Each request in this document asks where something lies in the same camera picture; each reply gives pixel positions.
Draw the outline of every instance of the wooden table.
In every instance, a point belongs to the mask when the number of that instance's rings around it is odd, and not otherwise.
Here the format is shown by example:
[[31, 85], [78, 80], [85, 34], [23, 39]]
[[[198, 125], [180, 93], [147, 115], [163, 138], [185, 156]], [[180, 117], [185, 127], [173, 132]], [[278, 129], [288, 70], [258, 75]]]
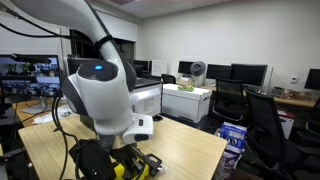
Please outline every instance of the wooden table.
[[12, 104], [13, 109], [16, 110], [19, 119], [22, 121], [23, 127], [33, 126], [32, 122], [33, 122], [34, 118], [41, 117], [47, 113], [50, 113], [50, 111], [47, 111], [47, 112], [43, 112], [43, 113], [40, 113], [37, 115], [33, 115], [33, 114], [21, 112], [21, 110], [28, 108], [29, 106], [36, 105], [36, 104], [39, 104], [38, 100], [32, 100], [32, 101], [28, 101], [28, 102], [19, 102], [18, 105], [17, 105], [17, 103]]
[[[215, 92], [217, 89], [215, 86], [201, 86], [200, 88], [212, 90], [213, 92]], [[312, 108], [316, 104], [316, 101], [282, 99], [282, 98], [277, 98], [277, 97], [274, 97], [274, 101], [276, 103], [289, 104], [289, 105], [301, 106], [301, 107], [306, 107], [306, 108]]]
[[194, 86], [194, 82], [193, 81], [191, 81], [191, 82], [189, 82], [189, 81], [180, 81], [180, 80], [177, 80], [176, 81], [176, 84], [178, 84], [178, 85], [181, 85], [181, 86]]
[[[94, 138], [93, 131], [85, 127], [78, 115], [61, 120], [66, 132], [79, 139]], [[64, 162], [64, 144], [60, 132], [53, 132], [53, 122], [30, 126], [19, 130], [21, 140], [28, 152], [39, 179], [58, 179]], [[69, 148], [75, 142], [68, 137]], [[163, 118], [154, 122], [154, 138], [139, 142], [138, 148], [145, 154], [153, 153], [167, 166], [165, 174], [154, 179], [211, 179], [226, 140]], [[68, 157], [68, 165], [63, 179], [74, 179], [74, 163]]]

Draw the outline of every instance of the computer monitor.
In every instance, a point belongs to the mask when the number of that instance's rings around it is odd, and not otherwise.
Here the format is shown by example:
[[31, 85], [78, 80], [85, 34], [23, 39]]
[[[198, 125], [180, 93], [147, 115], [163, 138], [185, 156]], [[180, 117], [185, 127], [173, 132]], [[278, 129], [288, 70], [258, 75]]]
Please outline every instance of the computer monitor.
[[[0, 76], [5, 95], [55, 97], [61, 87], [57, 55], [20, 55], [19, 59], [0, 55]], [[51, 107], [40, 99], [40, 104], [21, 111], [37, 114], [50, 110]]]
[[190, 67], [194, 62], [179, 61], [178, 73], [191, 74]]
[[231, 80], [242, 80], [243, 85], [262, 87], [268, 65], [231, 64]]
[[149, 71], [149, 61], [134, 60], [133, 65], [141, 65], [143, 66], [143, 71]]
[[230, 79], [231, 66], [208, 64], [206, 79]]
[[93, 58], [68, 58], [67, 64], [68, 64], [69, 75], [75, 74], [77, 72], [77, 70], [85, 64], [95, 63], [95, 62], [100, 62], [100, 61], [102, 61], [102, 60], [93, 59]]
[[304, 88], [320, 90], [320, 69], [310, 69]]

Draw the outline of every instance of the yellow component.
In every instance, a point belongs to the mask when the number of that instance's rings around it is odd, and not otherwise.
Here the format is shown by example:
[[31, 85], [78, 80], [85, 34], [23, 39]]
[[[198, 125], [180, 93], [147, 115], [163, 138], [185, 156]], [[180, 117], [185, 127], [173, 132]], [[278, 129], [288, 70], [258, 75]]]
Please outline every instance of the yellow component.
[[118, 164], [118, 166], [114, 168], [114, 172], [116, 173], [115, 180], [123, 180], [122, 175], [124, 173], [124, 167], [122, 166], [122, 164]]
[[[122, 175], [124, 173], [124, 167], [122, 164], [116, 163], [118, 164], [115, 168], [114, 171], [116, 173], [116, 179], [115, 180], [124, 180]], [[148, 164], [146, 164], [143, 173], [141, 174], [140, 178], [138, 180], [143, 180], [145, 179], [148, 175], [149, 175], [149, 171], [150, 170], [150, 166]]]

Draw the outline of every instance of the wall outlet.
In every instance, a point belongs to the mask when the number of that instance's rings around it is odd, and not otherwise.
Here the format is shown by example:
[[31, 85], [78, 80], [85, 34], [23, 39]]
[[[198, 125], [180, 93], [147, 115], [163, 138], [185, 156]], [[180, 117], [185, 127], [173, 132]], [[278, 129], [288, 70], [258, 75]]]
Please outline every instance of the wall outlet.
[[307, 82], [307, 77], [302, 77], [301, 78], [301, 84], [305, 84]]

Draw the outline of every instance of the black cable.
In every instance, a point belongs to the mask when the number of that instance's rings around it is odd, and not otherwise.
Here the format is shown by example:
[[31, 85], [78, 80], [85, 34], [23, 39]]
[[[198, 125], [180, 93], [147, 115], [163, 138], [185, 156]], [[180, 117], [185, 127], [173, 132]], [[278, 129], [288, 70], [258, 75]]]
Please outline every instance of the black cable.
[[76, 37], [67, 36], [67, 35], [59, 35], [59, 34], [57, 34], [57, 35], [31, 35], [31, 34], [25, 34], [25, 33], [15, 31], [15, 30], [3, 25], [2, 23], [0, 23], [0, 26], [3, 27], [4, 29], [6, 29], [7, 31], [10, 31], [11, 33], [14, 33], [14, 34], [18, 34], [20, 36], [25, 36], [25, 37], [30, 37], [30, 38], [64, 38], [64, 39], [69, 39], [69, 40], [75, 40], [75, 41], [87, 44], [91, 47], [94, 47], [94, 45], [90, 41], [86, 41], [81, 38], [76, 38]]
[[63, 142], [64, 142], [64, 145], [65, 145], [65, 159], [64, 159], [64, 162], [63, 162], [63, 166], [62, 166], [62, 170], [61, 170], [61, 173], [60, 173], [60, 176], [59, 176], [59, 180], [62, 179], [64, 173], [65, 173], [65, 170], [66, 170], [66, 166], [67, 166], [67, 162], [68, 162], [68, 141], [67, 141], [67, 137], [66, 135], [62, 132], [61, 128], [60, 128], [60, 124], [58, 123], [57, 119], [56, 119], [56, 114], [55, 114], [55, 106], [56, 106], [57, 103], [57, 96], [54, 97], [53, 99], [53, 102], [52, 102], [52, 108], [51, 108], [51, 114], [52, 114], [52, 120], [54, 122], [54, 124], [56, 125], [57, 129], [59, 129], [59, 131], [61, 132], [61, 135], [63, 137]]
[[142, 155], [142, 161], [143, 161], [142, 169], [141, 169], [141, 171], [139, 172], [139, 174], [136, 176], [135, 180], [140, 179], [140, 177], [142, 176], [142, 174], [143, 174], [143, 172], [144, 172], [144, 169], [146, 168], [147, 162], [146, 162], [146, 157], [145, 157], [145, 155]]
[[[79, 143], [79, 140], [78, 138], [73, 135], [73, 134], [69, 134], [67, 132], [65, 132], [61, 126], [61, 123], [59, 121], [59, 116], [58, 116], [58, 105], [59, 105], [59, 101], [61, 99], [61, 91], [59, 91], [58, 95], [54, 98], [54, 101], [53, 101], [53, 106], [52, 106], [52, 118], [53, 118], [53, 121], [56, 125], [56, 130], [59, 130], [61, 133], [62, 133], [62, 136], [63, 136], [63, 139], [64, 139], [64, 143], [65, 143], [65, 160], [64, 160], [64, 163], [63, 163], [63, 168], [62, 168], [62, 171], [61, 171], [61, 174], [60, 174], [60, 178], [59, 179], [62, 179], [63, 177], [63, 174], [65, 172], [65, 169], [66, 169], [66, 166], [67, 166], [67, 162], [68, 162], [68, 142], [67, 142], [67, 139], [66, 139], [66, 136], [71, 136], [74, 138], [74, 140], [76, 141], [76, 145], [78, 146], [77, 148], [79, 149], [80, 148], [80, 143]], [[78, 168], [78, 161], [79, 161], [79, 155], [77, 154], [76, 156], [76, 167], [75, 167], [75, 176], [76, 176], [76, 179], [80, 179], [80, 175], [79, 175], [79, 168]]]
[[25, 21], [25, 22], [27, 22], [27, 23], [31, 24], [32, 26], [37, 27], [37, 28], [39, 28], [39, 29], [41, 29], [41, 30], [43, 30], [43, 31], [45, 31], [45, 32], [47, 32], [47, 33], [49, 33], [49, 34], [53, 34], [53, 35], [56, 35], [56, 36], [59, 36], [59, 35], [60, 35], [60, 34], [57, 34], [57, 33], [55, 33], [55, 32], [52, 32], [52, 31], [50, 31], [50, 30], [48, 30], [48, 29], [45, 29], [45, 28], [43, 28], [43, 27], [39, 26], [38, 24], [35, 24], [35, 23], [33, 23], [33, 22], [29, 21], [28, 19], [26, 19], [26, 18], [24, 18], [24, 17], [20, 16], [18, 13], [17, 13], [17, 16], [18, 16], [18, 18], [19, 18], [19, 19], [22, 19], [23, 21]]
[[16, 103], [16, 107], [15, 107], [15, 110], [14, 110], [13, 123], [12, 123], [12, 129], [11, 129], [10, 136], [9, 136], [9, 141], [11, 140], [11, 138], [13, 136], [13, 133], [15, 133], [15, 124], [16, 124], [16, 116], [17, 116], [18, 104], [19, 104], [19, 102]]

